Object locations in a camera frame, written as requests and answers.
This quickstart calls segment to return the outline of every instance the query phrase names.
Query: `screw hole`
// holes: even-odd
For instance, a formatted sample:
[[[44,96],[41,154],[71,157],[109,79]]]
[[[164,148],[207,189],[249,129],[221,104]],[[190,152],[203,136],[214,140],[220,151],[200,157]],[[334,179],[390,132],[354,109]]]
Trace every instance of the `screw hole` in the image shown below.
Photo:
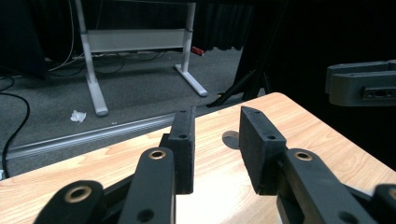
[[[166,156],[166,152],[162,150],[155,150],[152,151],[148,156],[153,160],[160,160]]]
[[[353,216],[352,214],[348,213],[348,212],[340,212],[338,214],[338,217],[340,217],[341,220],[343,220],[345,223],[349,223],[349,224],[358,224],[359,221],[357,218],[355,218],[355,216]]]
[[[79,203],[84,201],[90,194],[92,189],[88,186],[77,186],[66,192],[64,200],[67,203]]]
[[[395,188],[390,189],[390,190],[389,190],[389,195],[390,195],[390,197],[391,197],[393,200],[396,200],[396,189],[395,189]]]
[[[301,161],[312,161],[314,158],[305,152],[296,152],[294,156]]]
[[[149,222],[149,221],[151,221],[152,219],[154,218],[154,212],[152,211],[152,210],[150,210],[150,209],[145,209],[145,210],[142,210],[142,211],[140,211],[138,214],[137,214],[137,220],[139,221],[139,222]]]

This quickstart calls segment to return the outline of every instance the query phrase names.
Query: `gray carpet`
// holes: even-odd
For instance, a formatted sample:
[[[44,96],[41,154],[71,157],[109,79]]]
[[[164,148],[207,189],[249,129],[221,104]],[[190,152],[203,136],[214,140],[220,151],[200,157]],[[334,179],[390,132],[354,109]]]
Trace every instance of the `gray carpet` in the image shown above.
[[[168,126],[172,115],[180,109],[197,106],[198,115],[240,102],[240,95],[221,107],[206,108],[233,84],[241,51],[210,50],[203,57],[191,55],[190,73],[208,91],[208,96],[200,97],[194,89],[173,68],[181,62],[181,53],[169,51],[161,58],[145,61],[150,55],[133,55],[125,58],[104,57],[96,60],[95,69],[109,115],[98,118],[94,113],[91,96],[85,78],[85,69],[72,77],[51,77],[49,82],[38,82],[26,77],[15,77],[15,84],[7,93],[25,98],[31,107],[28,121],[9,148],[7,167],[11,175],[19,175],[36,168],[65,160],[81,153],[115,144],[140,134],[152,132]],[[67,75],[78,69],[54,71]],[[87,113],[81,123],[70,120],[73,110]],[[0,148],[21,124],[26,113],[24,103],[16,98],[0,96]],[[84,135],[87,132],[105,128],[119,128],[123,124],[136,124],[141,120],[165,116],[165,122],[154,122],[134,129],[85,141],[80,144],[65,144],[55,149],[40,150],[43,142],[68,136]],[[35,153],[17,156],[16,151],[24,151],[26,146],[36,144]]]

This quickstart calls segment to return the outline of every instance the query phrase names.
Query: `desk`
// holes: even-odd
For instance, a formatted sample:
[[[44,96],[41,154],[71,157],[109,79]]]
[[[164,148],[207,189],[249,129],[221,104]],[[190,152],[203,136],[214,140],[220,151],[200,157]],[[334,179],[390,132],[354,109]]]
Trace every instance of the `desk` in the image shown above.
[[[396,173],[280,93],[241,105],[260,109],[288,140],[317,153],[345,184],[370,191],[396,183]],[[276,197],[258,196],[238,150],[221,137],[239,130],[240,106],[196,119],[194,193],[177,196],[177,223],[277,223]],[[134,173],[140,154],[159,145],[169,128],[104,147],[0,182],[0,223],[31,223],[50,197],[80,180],[105,188]]]

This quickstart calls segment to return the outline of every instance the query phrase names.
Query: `black wire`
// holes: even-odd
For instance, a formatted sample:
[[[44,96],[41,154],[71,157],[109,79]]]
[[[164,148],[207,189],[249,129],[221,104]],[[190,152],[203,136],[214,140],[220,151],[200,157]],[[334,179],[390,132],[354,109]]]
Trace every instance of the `black wire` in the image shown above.
[[[18,72],[18,71],[16,71],[16,70],[13,70],[13,69],[11,69],[11,68],[4,67],[4,66],[1,66],[1,65],[0,65],[0,67],[1,67],[2,69],[8,70],[8,71],[11,72],[11,73],[17,73],[18,75],[23,75],[22,73],[20,73],[20,72]],[[17,131],[15,131],[15,132],[8,138],[8,140],[7,140],[7,142],[6,142],[6,145],[4,146],[4,149],[3,149],[3,152],[2,152],[2,167],[3,167],[4,175],[5,175],[6,178],[9,178],[9,172],[8,172],[8,168],[7,168],[7,154],[8,154],[9,145],[10,145],[11,142],[14,140],[15,136],[17,136],[18,132],[21,130],[21,128],[23,127],[23,125],[26,123],[26,121],[29,119],[29,116],[30,116],[30,106],[29,106],[29,103],[27,102],[27,100],[25,100],[24,98],[22,98],[22,97],[20,97],[20,96],[18,96],[18,95],[11,94],[11,93],[4,93],[4,92],[1,92],[1,91],[5,91],[5,90],[11,88],[11,87],[14,85],[14,83],[15,83],[14,78],[9,77],[8,75],[6,75],[6,77],[8,77],[8,78],[11,79],[11,84],[10,84],[9,86],[3,88],[2,90],[0,90],[0,95],[12,96],[12,97],[21,99],[21,100],[26,104],[26,115],[25,115],[25,118],[23,119],[23,122],[22,122],[22,123],[20,124],[20,126],[18,127]]]
[[[4,75],[3,77],[1,77],[1,79],[4,79],[4,78],[9,78],[10,80],[11,80],[11,84],[9,84],[7,87],[4,87],[3,89],[1,89],[0,91],[5,91],[5,90],[8,90],[9,88],[11,88],[13,85],[14,85],[14,78],[12,78],[12,77],[9,77],[9,76],[7,76],[7,75]]]
[[[22,129],[23,125],[29,119],[30,106],[29,106],[29,103],[27,102],[27,100],[25,100],[24,98],[22,98],[22,97],[20,97],[18,95],[14,95],[14,94],[10,94],[10,93],[4,93],[4,92],[0,92],[0,95],[7,95],[7,96],[16,97],[18,99],[21,99],[26,104],[26,115],[25,115],[25,118],[23,119],[23,122],[21,123],[21,125],[18,127],[17,131],[15,131],[14,134],[12,134],[11,137],[8,138],[8,140],[6,142],[6,145],[5,145],[4,149],[3,149],[3,153],[2,153],[2,165],[3,165],[4,175],[5,175],[6,178],[9,178],[9,172],[8,172],[8,168],[7,168],[8,148],[9,148],[9,145],[11,144],[12,140],[14,140],[15,136],[17,136],[18,132]]]
[[[64,67],[62,69],[78,68],[78,70],[75,73],[66,74],[66,75],[58,75],[58,74],[54,74],[54,73],[49,73],[49,75],[53,76],[53,77],[72,77],[72,76],[75,76],[75,75],[78,75],[79,73],[81,73],[81,71],[82,71],[82,69],[84,69],[84,67],[85,67],[85,64],[83,64],[80,68],[78,68],[78,67],[67,67],[67,68]]]

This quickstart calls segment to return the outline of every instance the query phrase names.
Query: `cable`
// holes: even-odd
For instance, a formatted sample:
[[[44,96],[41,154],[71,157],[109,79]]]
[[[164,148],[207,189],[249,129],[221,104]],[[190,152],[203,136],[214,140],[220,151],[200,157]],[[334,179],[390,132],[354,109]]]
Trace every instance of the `cable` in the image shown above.
[[[11,84],[9,84],[7,87],[4,87],[0,91],[8,90],[9,88],[11,88],[14,85],[14,78],[12,78],[12,77],[8,77],[8,78],[11,80]]]
[[[15,136],[17,136],[18,132],[22,129],[23,125],[29,119],[30,106],[29,106],[29,103],[27,102],[27,100],[25,100],[24,98],[22,98],[22,97],[20,97],[18,95],[14,95],[14,94],[10,94],[10,93],[4,93],[4,92],[0,92],[0,95],[7,95],[7,96],[16,97],[18,99],[21,99],[26,104],[26,115],[25,115],[25,118],[23,119],[23,122],[21,123],[21,125],[18,127],[17,131],[15,131],[14,134],[12,134],[11,137],[8,138],[8,140],[6,142],[6,145],[5,145],[4,149],[3,149],[3,153],[2,153],[2,165],[3,165],[4,175],[5,175],[6,178],[9,178],[9,172],[8,172],[8,168],[7,168],[8,148],[9,148],[9,145],[11,144],[11,142],[14,140]]]
[[[83,65],[77,70],[77,72],[71,73],[71,74],[67,74],[67,75],[58,75],[58,74],[54,74],[54,73],[49,73],[49,75],[52,76],[52,77],[72,77],[72,76],[78,75],[78,74],[82,71],[82,69],[84,69],[84,67],[85,67],[85,64],[83,64]]]
[[[1,65],[0,65],[0,67],[2,69],[6,69],[6,70],[10,71],[11,73],[20,74],[20,72],[15,71],[13,69],[10,69],[10,68],[7,68],[7,67],[1,66]],[[15,131],[14,134],[12,134],[11,137],[8,138],[6,145],[4,146],[4,149],[2,152],[2,166],[3,166],[3,171],[4,171],[6,178],[9,178],[9,172],[8,172],[8,168],[7,168],[7,154],[8,154],[9,145],[14,140],[15,136],[17,136],[18,132],[21,130],[21,128],[23,127],[23,125],[26,123],[26,121],[29,119],[29,116],[30,116],[30,106],[29,106],[29,103],[24,98],[22,98],[18,95],[15,95],[15,94],[2,92],[2,91],[5,91],[5,90],[11,88],[15,83],[14,78],[12,78],[12,77],[8,77],[8,78],[11,79],[11,84],[8,85],[7,87],[3,88],[2,90],[0,90],[0,95],[12,96],[12,97],[21,99],[26,104],[26,115],[25,115],[25,118],[23,119],[23,122],[18,127],[17,131]]]
[[[72,46],[71,46],[71,48],[70,48],[70,52],[69,52],[69,55],[67,56],[67,59],[66,59],[61,65],[59,65],[59,66],[57,66],[57,67],[54,67],[54,68],[51,68],[51,69],[49,70],[50,72],[52,72],[52,71],[54,71],[54,70],[56,70],[56,69],[58,69],[58,68],[63,67],[63,66],[67,63],[67,61],[69,61],[70,56],[72,55],[72,52],[73,52],[73,47],[74,47],[73,11],[72,11],[72,4],[70,3],[70,0],[68,0],[68,2],[69,2],[69,9],[70,9],[70,22],[71,22],[71,28],[72,28]]]

